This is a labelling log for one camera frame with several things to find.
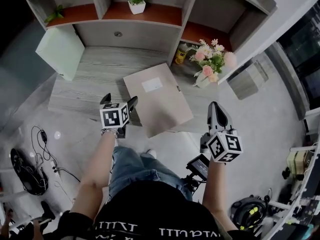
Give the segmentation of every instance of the bottle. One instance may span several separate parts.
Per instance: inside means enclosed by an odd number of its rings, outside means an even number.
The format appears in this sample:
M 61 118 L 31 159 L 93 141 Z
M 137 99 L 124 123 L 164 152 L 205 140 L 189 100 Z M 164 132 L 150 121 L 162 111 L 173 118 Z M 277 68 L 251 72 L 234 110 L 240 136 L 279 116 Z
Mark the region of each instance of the bottle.
M 187 46 L 186 42 L 179 44 L 178 49 L 176 50 L 175 59 L 174 59 L 174 62 L 176 64 L 180 65 L 184 63 L 184 60 L 188 53 L 187 52 L 188 48 L 189 47 Z

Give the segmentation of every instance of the pink flower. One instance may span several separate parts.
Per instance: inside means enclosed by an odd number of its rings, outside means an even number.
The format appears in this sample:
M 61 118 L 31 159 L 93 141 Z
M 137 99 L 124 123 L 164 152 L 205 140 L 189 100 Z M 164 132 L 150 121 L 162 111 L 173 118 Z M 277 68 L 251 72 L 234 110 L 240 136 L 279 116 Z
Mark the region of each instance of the pink flower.
M 212 68 L 210 66 L 204 65 L 202 67 L 202 72 L 206 77 L 208 77 L 208 76 L 210 76 L 212 74 L 213 71 L 212 71 Z
M 201 62 L 205 59 L 206 56 L 203 52 L 197 51 L 194 57 L 197 61 Z
M 237 67 L 237 57 L 233 52 L 226 52 L 224 54 L 224 64 L 234 70 Z
M 214 72 L 213 74 L 208 76 L 210 83 L 215 83 L 219 80 L 218 73 Z

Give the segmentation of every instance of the blue jeans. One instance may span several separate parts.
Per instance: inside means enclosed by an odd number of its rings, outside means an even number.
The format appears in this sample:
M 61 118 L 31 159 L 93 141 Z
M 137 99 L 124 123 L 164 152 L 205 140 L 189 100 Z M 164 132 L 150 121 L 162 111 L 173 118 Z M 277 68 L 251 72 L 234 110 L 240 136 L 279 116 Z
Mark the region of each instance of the blue jeans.
M 133 182 L 156 181 L 178 189 L 187 200 L 192 201 L 191 191 L 186 187 L 187 183 L 152 155 L 142 153 L 139 156 L 131 148 L 116 146 L 113 151 L 113 159 L 109 200 Z

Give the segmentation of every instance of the red shelf surface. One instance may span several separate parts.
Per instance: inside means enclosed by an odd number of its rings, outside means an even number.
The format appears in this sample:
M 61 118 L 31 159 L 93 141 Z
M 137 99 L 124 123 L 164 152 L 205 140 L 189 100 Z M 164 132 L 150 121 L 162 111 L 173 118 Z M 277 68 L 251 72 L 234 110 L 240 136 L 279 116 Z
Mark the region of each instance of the red shelf surface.
M 197 23 L 188 21 L 181 39 L 196 43 L 199 43 L 199 39 L 203 39 L 209 45 L 211 45 L 211 40 L 218 39 L 219 44 L 223 45 L 225 50 L 232 52 L 229 35 L 227 33 Z
M 132 14 L 128 2 L 113 2 L 103 20 L 133 20 L 170 24 L 181 27 L 181 8 L 147 3 L 143 13 Z
M 62 14 L 64 18 L 55 18 L 46 27 L 98 20 L 96 7 L 93 3 L 65 8 Z

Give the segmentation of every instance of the white vase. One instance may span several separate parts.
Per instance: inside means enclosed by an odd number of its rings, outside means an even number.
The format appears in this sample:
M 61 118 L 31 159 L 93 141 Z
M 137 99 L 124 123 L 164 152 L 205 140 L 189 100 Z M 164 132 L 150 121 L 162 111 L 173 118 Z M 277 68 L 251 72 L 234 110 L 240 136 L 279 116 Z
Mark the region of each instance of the white vase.
M 129 7 L 130 7 L 130 10 L 133 14 L 141 14 L 144 12 L 145 10 L 145 7 L 146 7 L 146 2 L 143 1 L 142 3 L 139 3 L 139 4 L 131 4 L 129 1 L 128 1 L 128 4 L 129 4 Z
M 196 86 L 198 86 L 199 88 L 205 88 L 207 87 L 211 82 L 209 81 L 209 78 L 207 76 L 205 76 L 205 74 L 203 72 L 201 72 L 196 81 Z

